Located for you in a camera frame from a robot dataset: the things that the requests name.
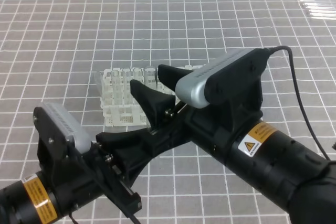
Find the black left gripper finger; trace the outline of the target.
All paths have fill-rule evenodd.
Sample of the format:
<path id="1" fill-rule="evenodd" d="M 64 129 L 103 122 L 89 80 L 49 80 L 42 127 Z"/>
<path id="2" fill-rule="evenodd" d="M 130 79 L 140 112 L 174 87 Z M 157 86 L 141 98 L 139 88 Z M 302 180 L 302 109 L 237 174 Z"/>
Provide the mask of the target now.
<path id="1" fill-rule="evenodd" d="M 112 153 L 115 150 L 138 146 L 149 136 L 151 134 L 147 129 L 130 132 L 101 132 L 96 135 L 96 141 L 105 151 Z"/>
<path id="2" fill-rule="evenodd" d="M 174 95 L 151 89 L 138 80 L 130 81 L 130 92 L 145 113 L 152 130 L 165 124 L 165 111 L 175 107 Z"/>

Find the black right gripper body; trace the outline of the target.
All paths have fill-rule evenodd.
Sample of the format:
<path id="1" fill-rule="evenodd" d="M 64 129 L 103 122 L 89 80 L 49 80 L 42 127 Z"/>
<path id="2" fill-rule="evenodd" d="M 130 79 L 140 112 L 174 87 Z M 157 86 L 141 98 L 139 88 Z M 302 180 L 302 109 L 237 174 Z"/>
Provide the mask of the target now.
<path id="1" fill-rule="evenodd" d="M 211 85 L 209 97 L 216 103 L 206 106 L 192 105 L 176 86 L 168 86 L 185 107 L 165 134 L 164 151 L 193 142 L 222 164 L 253 164 L 255 157 L 250 151 L 261 143 L 248 132 L 261 122 L 261 79 L 229 81 L 228 87 L 222 81 L 211 81 Z"/>

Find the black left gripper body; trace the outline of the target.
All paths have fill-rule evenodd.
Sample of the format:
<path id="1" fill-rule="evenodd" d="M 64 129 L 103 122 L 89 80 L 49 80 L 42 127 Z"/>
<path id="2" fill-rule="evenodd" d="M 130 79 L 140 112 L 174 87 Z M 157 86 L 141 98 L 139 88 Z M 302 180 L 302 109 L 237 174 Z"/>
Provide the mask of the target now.
<path id="1" fill-rule="evenodd" d="M 41 174 L 54 195 L 60 215 L 68 215 L 76 206 L 82 207 L 101 195 L 107 196 L 125 215 L 138 212 L 141 197 L 131 187 L 146 165 L 165 152 L 164 137 L 170 132 L 170 124 L 149 132 L 151 136 L 138 146 L 112 153 L 105 151 L 97 141 L 91 141 L 86 153 L 79 153 L 67 142 L 63 152 L 56 155 L 52 146 L 39 137 Z"/>

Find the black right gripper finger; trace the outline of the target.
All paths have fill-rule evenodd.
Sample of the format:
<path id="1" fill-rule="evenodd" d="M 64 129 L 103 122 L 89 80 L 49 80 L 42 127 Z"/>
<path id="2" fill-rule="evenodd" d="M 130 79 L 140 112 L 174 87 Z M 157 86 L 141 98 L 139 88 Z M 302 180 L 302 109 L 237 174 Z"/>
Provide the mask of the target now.
<path id="1" fill-rule="evenodd" d="M 181 69 L 168 65 L 159 65 L 157 68 L 158 80 L 161 87 L 169 89 L 169 93 L 164 93 L 161 89 L 157 90 L 157 95 L 188 95 L 194 87 L 195 78 L 193 70 Z"/>

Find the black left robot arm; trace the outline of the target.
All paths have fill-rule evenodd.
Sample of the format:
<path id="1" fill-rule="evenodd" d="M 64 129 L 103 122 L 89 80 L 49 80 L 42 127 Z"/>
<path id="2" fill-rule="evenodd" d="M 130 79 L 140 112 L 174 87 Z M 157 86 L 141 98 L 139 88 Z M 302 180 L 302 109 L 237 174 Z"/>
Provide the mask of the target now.
<path id="1" fill-rule="evenodd" d="M 103 195 L 138 223 L 142 200 L 132 185 L 152 159 L 187 141 L 187 108 L 136 80 L 131 94 L 150 128 L 92 137 L 62 104 L 35 107 L 40 171 L 1 190 L 1 223 L 54 223 Z"/>

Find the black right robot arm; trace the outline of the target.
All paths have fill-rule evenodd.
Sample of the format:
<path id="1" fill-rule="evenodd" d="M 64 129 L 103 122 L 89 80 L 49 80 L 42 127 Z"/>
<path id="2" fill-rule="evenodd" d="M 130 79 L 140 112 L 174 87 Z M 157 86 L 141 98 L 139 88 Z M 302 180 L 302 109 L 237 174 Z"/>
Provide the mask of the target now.
<path id="1" fill-rule="evenodd" d="M 207 105 L 186 104 L 191 140 L 289 214 L 292 223 L 335 223 L 335 162 L 264 122 L 264 63 L 184 70 L 159 65 L 178 97 L 199 81 Z"/>

